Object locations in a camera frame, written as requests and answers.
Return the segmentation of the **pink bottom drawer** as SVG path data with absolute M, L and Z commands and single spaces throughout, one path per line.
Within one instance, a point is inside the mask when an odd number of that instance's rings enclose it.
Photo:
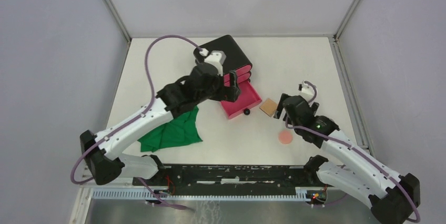
M 250 81 L 239 84 L 241 94 L 235 102 L 221 101 L 220 104 L 228 119 L 233 119 L 251 110 L 262 102 L 260 95 L 255 90 Z

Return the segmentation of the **pink drawer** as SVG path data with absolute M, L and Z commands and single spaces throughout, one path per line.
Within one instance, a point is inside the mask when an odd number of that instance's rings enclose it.
M 237 83 L 240 84 L 242 82 L 248 81 L 251 77 L 251 72 L 247 72 L 237 76 Z M 226 74 L 224 76 L 225 86 L 230 86 L 230 74 Z
M 228 119 L 233 119 L 251 110 L 262 102 L 260 95 L 255 90 L 250 81 L 239 84 L 241 94 L 235 102 L 221 101 L 220 104 Z
M 227 76 L 231 71 L 234 71 L 238 77 L 250 72 L 252 69 L 251 64 L 233 64 L 228 63 L 223 65 L 224 76 Z

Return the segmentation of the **pink top drawer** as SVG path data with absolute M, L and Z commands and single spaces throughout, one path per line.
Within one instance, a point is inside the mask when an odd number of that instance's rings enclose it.
M 227 76 L 231 71 L 234 71 L 238 77 L 250 72 L 252 69 L 251 64 L 233 64 L 228 63 L 223 65 L 224 76 Z

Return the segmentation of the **black drawer organizer box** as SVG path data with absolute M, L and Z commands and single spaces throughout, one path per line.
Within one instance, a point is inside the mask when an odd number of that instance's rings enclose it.
M 237 44 L 237 42 L 231 35 L 224 35 L 222 37 L 199 45 L 199 47 L 205 48 L 210 52 L 212 52 L 213 50 L 223 51 L 226 54 L 226 60 L 224 64 L 233 63 L 252 65 L 247 55 L 242 51 L 241 47 Z

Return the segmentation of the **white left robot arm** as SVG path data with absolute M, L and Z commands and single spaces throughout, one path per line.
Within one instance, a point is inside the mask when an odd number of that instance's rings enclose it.
M 80 161 L 85 161 L 97 185 L 105 185 L 123 174 L 135 161 L 148 168 L 145 178 L 152 185 L 160 185 L 166 177 L 152 157 L 124 155 L 124 150 L 155 128 L 182 114 L 192 111 L 205 100 L 235 102 L 241 94 L 237 73 L 229 72 L 229 86 L 210 63 L 193 67 L 189 75 L 163 87 L 151 101 L 139 111 L 116 126 L 97 133 L 86 130 L 81 133 Z

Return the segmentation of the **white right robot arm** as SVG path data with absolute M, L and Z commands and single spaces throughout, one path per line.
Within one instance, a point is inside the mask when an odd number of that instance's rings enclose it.
M 285 126 L 310 144 L 337 158 L 346 169 L 316 155 L 305 164 L 304 180 L 310 186 L 334 186 L 367 206 L 380 223 L 419 223 L 420 181 L 377 161 L 353 143 L 326 116 L 317 116 L 318 104 L 302 96 L 282 94 L 274 117 L 284 113 Z

